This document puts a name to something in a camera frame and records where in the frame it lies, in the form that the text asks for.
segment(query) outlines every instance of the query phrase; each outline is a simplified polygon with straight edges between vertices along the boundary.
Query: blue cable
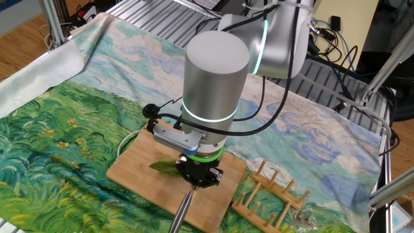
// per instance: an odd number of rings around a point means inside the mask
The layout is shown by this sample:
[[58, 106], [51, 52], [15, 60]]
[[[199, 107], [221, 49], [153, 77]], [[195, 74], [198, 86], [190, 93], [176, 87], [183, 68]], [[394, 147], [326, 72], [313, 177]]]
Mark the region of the blue cable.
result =
[[[313, 19], [313, 20], [310, 21], [310, 23], [312, 23], [312, 25], [314, 25], [313, 22], [316, 22], [316, 23], [321, 22], [321, 23], [325, 23], [326, 25], [328, 25], [328, 27], [331, 26], [328, 22], [326, 22], [324, 20]], [[338, 35], [342, 38], [342, 41], [345, 44], [345, 48], [347, 49], [347, 53], [349, 54], [348, 44], [345, 41], [345, 38], [343, 38], [343, 36], [339, 32], [336, 32], [336, 33], [338, 33]], [[349, 60], [349, 64], [351, 64], [352, 63], [351, 56], [348, 56], [348, 60]], [[352, 68], [352, 71], [355, 72], [354, 65], [351, 65], [351, 68]]]

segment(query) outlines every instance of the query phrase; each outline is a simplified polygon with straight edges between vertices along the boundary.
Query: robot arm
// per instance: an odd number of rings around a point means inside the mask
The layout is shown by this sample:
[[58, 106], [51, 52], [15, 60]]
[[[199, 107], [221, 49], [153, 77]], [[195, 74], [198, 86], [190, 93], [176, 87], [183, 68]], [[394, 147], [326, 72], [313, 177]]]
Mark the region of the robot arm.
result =
[[[267, 14], [267, 20], [256, 20], [229, 31], [240, 38], [250, 52], [248, 72], [274, 78], [286, 78], [289, 67], [290, 42], [293, 28], [294, 6], [299, 6], [296, 25], [296, 44], [292, 76], [299, 73], [307, 53], [309, 25], [314, 0], [273, 1], [265, 8], [276, 5], [277, 8]], [[218, 30], [249, 19], [246, 16], [224, 15]]]
[[[307, 52], [313, 0], [293, 0], [270, 12], [268, 21], [257, 20], [227, 31], [229, 25], [244, 22], [243, 16], [224, 16], [219, 29], [196, 35], [187, 45], [184, 70], [182, 118], [184, 134], [155, 125], [159, 107], [147, 105], [148, 130], [154, 139], [182, 154], [175, 169], [193, 187], [219, 185], [223, 171], [218, 169], [227, 135], [253, 135], [276, 119], [281, 107], [264, 126], [248, 132], [229, 132], [248, 72], [285, 78], [299, 73]], [[184, 198], [170, 232], [178, 232], [191, 201]]]

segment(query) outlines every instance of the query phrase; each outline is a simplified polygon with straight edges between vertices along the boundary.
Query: tablecloth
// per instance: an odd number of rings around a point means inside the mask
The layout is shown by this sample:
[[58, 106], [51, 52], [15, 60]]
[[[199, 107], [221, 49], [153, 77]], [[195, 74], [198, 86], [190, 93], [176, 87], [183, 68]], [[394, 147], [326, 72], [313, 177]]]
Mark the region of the tablecloth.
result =
[[[84, 70], [0, 119], [0, 216], [27, 232], [167, 232], [171, 214], [105, 173], [120, 141], [146, 124], [142, 108], [181, 96], [185, 50], [109, 14], [73, 35]], [[236, 117], [256, 111], [261, 82], [248, 76]], [[283, 92], [267, 82], [262, 111], [233, 123], [232, 130], [264, 124]], [[179, 109], [176, 103], [162, 111], [179, 115]], [[378, 135], [289, 93], [268, 129], [226, 141], [225, 150], [249, 168], [234, 199], [242, 191], [248, 197], [256, 185], [252, 170], [266, 159], [263, 175], [270, 178], [279, 168], [278, 185], [297, 180], [292, 195], [312, 189], [305, 208], [316, 218], [315, 232], [369, 232], [367, 202], [380, 173], [379, 145]], [[264, 188], [256, 201], [263, 219], [280, 214], [285, 204]], [[291, 223], [286, 217], [282, 228]], [[198, 232], [187, 223], [182, 231]], [[220, 232], [260, 230], [229, 208]]]

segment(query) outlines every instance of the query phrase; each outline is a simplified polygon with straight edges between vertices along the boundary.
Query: wooden floor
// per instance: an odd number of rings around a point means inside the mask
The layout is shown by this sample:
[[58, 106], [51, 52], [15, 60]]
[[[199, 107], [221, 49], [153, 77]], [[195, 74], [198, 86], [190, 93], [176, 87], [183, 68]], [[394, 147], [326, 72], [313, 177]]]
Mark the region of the wooden floor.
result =
[[[67, 1], [70, 15], [76, 12], [78, 5], [83, 6], [88, 2], [89, 0]], [[45, 24], [45, 18], [41, 14], [0, 38], [0, 78], [14, 74], [47, 51], [44, 37], [39, 33], [39, 28]], [[45, 28], [42, 33], [47, 35], [49, 32]], [[391, 154], [394, 179], [414, 167], [414, 120], [396, 122], [393, 129], [401, 139], [400, 146]]]

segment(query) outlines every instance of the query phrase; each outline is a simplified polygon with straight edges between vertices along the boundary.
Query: wooden peg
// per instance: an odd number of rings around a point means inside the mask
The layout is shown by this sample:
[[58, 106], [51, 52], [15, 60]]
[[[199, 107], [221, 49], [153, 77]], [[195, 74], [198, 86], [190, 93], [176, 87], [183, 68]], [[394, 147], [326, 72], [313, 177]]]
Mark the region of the wooden peg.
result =
[[269, 181], [269, 183], [270, 183], [271, 185], [273, 185], [273, 184], [274, 184], [274, 180], [276, 179], [276, 176], [279, 174], [279, 172], [280, 172], [280, 170], [279, 170], [279, 169], [276, 169], [276, 171], [274, 171], [273, 176], [272, 176], [272, 178], [271, 178], [271, 179], [270, 179], [270, 181]]
[[265, 223], [265, 226], [268, 226], [269, 224], [272, 224], [273, 220], [276, 218], [278, 214], [277, 213], [273, 213], [270, 218], [267, 220], [267, 222]]
[[303, 200], [305, 200], [305, 198], [312, 192], [312, 190], [307, 190], [305, 192], [305, 194], [303, 194], [303, 196], [298, 200], [298, 202], [302, 202]]
[[290, 232], [291, 230], [293, 230], [292, 225], [290, 225], [288, 228], [286, 228], [282, 233], [287, 233], [287, 232]]
[[293, 185], [295, 182], [296, 182], [296, 179], [295, 179], [295, 178], [293, 178], [293, 179], [290, 181], [290, 183], [286, 186], [285, 190], [283, 191], [283, 194], [286, 194], [286, 193], [290, 190], [290, 188], [292, 188], [292, 185]]
[[243, 204], [243, 199], [245, 198], [246, 192], [242, 192], [239, 200], [237, 200], [237, 202], [235, 203], [236, 206], [239, 206], [240, 204]]
[[254, 175], [260, 175], [261, 170], [265, 167], [266, 162], [267, 162], [266, 159], [263, 159], [263, 162], [260, 164], [260, 167], [259, 167], [258, 171], [255, 172]]
[[256, 203], [256, 205], [253, 207], [252, 215], [254, 215], [257, 212], [257, 210], [259, 209], [259, 207], [260, 207], [260, 201], [258, 201]]
[[247, 201], [245, 203], [245, 207], [247, 207], [250, 204], [250, 202], [252, 201], [253, 197], [256, 195], [256, 192], [259, 190], [260, 186], [261, 186], [261, 182], [258, 182], [258, 184], [254, 188], [252, 194], [250, 194], [250, 197], [248, 197], [248, 199], [247, 199]]
[[282, 223], [283, 219], [285, 218], [285, 215], [286, 215], [287, 211], [289, 210], [289, 208], [290, 208], [290, 203], [287, 203], [287, 205], [285, 206], [285, 209], [283, 210], [282, 214], [279, 216], [278, 221], [274, 225], [274, 228], [276, 228], [276, 230], [280, 227], [280, 224]]

